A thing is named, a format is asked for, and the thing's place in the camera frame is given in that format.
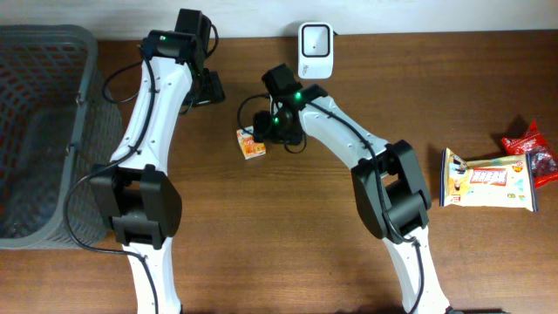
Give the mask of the small orange packet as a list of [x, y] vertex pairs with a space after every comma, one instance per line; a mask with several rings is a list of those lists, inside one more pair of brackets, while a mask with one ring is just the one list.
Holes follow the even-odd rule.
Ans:
[[254, 132], [253, 126], [246, 126], [244, 129], [236, 131], [237, 140], [246, 160], [263, 156], [267, 153], [266, 147], [261, 142], [255, 142], [252, 133]]

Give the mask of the beige wet wipes pack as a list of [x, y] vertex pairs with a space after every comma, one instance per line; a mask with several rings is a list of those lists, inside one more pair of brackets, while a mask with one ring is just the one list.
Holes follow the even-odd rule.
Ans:
[[439, 205], [539, 210], [529, 154], [466, 161], [442, 151]]

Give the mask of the red snack bag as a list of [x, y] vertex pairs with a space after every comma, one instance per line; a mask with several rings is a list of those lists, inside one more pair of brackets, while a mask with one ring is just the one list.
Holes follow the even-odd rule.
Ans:
[[557, 181], [557, 153], [539, 131], [535, 120], [520, 138], [504, 137], [501, 144], [508, 155], [530, 156], [530, 168], [537, 188]]

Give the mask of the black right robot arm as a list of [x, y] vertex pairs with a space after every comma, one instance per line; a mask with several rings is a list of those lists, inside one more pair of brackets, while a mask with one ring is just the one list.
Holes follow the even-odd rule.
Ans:
[[313, 138], [349, 170], [357, 212], [391, 258], [408, 313], [450, 313], [429, 245], [432, 197], [413, 147], [390, 143], [347, 115], [320, 85], [303, 86], [285, 64], [262, 75], [269, 109], [253, 118], [254, 137], [286, 147]]

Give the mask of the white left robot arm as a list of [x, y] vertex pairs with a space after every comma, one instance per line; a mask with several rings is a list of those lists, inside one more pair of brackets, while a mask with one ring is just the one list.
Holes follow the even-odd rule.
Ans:
[[109, 164], [95, 166], [89, 180], [101, 219], [130, 263], [139, 313], [182, 311], [172, 261], [182, 200], [168, 178], [168, 157], [179, 116], [226, 98], [217, 72], [204, 65], [216, 33], [201, 11], [182, 9], [173, 30], [142, 39], [132, 116]]

